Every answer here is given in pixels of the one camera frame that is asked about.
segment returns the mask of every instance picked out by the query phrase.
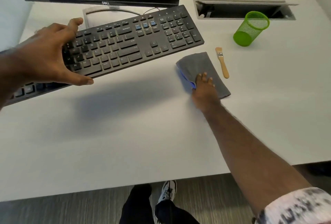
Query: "keyboard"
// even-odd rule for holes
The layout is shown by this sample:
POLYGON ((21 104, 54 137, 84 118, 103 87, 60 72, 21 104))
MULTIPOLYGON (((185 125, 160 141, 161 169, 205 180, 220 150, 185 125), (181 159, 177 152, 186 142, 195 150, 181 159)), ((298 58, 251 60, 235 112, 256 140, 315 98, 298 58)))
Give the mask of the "keyboard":
MULTIPOLYGON (((86 30, 62 50, 66 67, 92 78, 204 44, 184 5, 86 30)), ((7 105, 68 86, 29 83, 7 105)))

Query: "folded microfiber cloth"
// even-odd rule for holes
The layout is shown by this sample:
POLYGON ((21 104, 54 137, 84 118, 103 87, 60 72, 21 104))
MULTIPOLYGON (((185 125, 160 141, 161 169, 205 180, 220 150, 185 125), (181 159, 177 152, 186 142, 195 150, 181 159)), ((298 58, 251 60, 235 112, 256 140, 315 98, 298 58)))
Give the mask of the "folded microfiber cloth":
POLYGON ((220 99, 229 96, 231 93, 223 84, 217 74, 209 56, 206 52, 187 55, 176 63, 180 72, 188 80, 193 88, 196 88, 195 79, 198 74, 207 72, 207 77, 213 78, 213 83, 220 99))

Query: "floor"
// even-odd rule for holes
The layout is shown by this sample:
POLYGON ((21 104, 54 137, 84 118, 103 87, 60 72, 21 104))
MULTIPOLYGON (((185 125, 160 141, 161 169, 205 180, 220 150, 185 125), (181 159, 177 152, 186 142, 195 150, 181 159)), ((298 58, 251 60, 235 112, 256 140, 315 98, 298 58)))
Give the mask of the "floor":
MULTIPOLYGON (((331 192, 331 178, 301 171, 312 185, 331 192)), ((154 208, 161 183, 153 183, 154 208)), ((252 211, 231 174, 177 181, 174 203, 201 224, 251 224, 252 211)), ((5 224, 118 224, 132 186, 0 202, 0 223, 5 224)))

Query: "green mesh cup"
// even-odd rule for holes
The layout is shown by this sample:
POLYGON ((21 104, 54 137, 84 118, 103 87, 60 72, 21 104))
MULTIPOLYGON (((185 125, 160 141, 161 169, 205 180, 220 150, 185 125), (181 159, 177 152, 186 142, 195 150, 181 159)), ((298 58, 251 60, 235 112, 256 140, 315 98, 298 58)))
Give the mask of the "green mesh cup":
POLYGON ((233 35, 233 39, 240 46, 249 46, 269 25, 270 21, 263 13, 249 12, 246 14, 244 22, 233 35))

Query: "white wall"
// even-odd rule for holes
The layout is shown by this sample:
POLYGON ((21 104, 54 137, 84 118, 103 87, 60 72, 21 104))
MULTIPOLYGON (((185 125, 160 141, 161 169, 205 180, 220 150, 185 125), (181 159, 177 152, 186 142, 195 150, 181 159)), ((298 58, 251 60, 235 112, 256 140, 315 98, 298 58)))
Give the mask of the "white wall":
POLYGON ((331 0, 317 0, 317 2, 323 8, 323 10, 326 12, 329 19, 331 20, 331 0))
POLYGON ((31 5, 25 0, 0 0, 0 51, 19 42, 31 5))

